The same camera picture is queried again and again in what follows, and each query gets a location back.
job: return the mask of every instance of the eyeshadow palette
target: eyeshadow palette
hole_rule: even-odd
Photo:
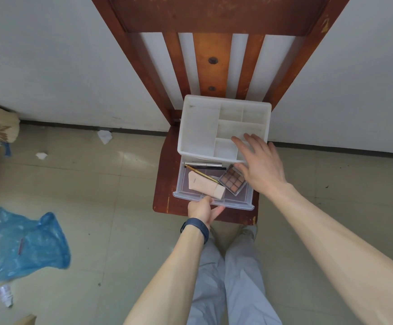
[[[233,164],[219,178],[222,186],[226,187],[234,196],[237,196],[242,188],[246,185],[244,176],[234,167]]]

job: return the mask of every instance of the wooden chair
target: wooden chair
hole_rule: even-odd
[[[180,155],[177,152],[181,111],[175,110],[140,37],[162,32],[183,98],[190,94],[179,32],[193,33],[202,96],[225,98],[233,33],[248,34],[237,99],[244,100],[264,36],[296,39],[263,101],[276,107],[349,0],[92,0],[142,83],[170,123],[159,161],[153,209],[187,215],[188,201],[175,198]],[[219,220],[255,224],[258,192],[252,211],[227,209]]]

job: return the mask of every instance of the makeup brush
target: makeup brush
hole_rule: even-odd
[[[194,169],[192,166],[189,166],[189,165],[184,165],[185,167],[187,167],[188,169],[190,169],[191,171],[193,171],[193,172],[195,172],[195,173],[198,173],[199,175],[202,175],[203,177],[205,177],[205,178],[207,178],[207,179],[210,179],[211,181],[214,181],[214,182],[216,182],[216,183],[219,183],[219,181],[217,181],[216,179],[214,179],[214,178],[212,178],[212,177],[210,177],[210,176],[208,176],[208,175],[206,175],[206,174],[204,174],[204,173],[202,173],[201,171],[198,171],[197,169]]]

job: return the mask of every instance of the gray pants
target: gray pants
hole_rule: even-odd
[[[205,244],[187,324],[220,324],[225,302],[230,325],[281,324],[267,301],[257,251],[247,235],[235,239],[225,260],[212,239]]]

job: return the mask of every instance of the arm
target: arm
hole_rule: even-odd
[[[294,228],[345,302],[365,324],[393,324],[393,261],[301,196],[285,180],[273,143],[234,137],[249,167],[236,166]]]
[[[215,218],[225,209],[210,209],[212,199],[204,197],[188,205],[189,218],[198,218],[208,229]],[[171,255],[154,275],[142,292],[124,325],[137,324],[185,324],[192,305],[199,257],[204,245],[201,231],[187,225],[181,233]]]

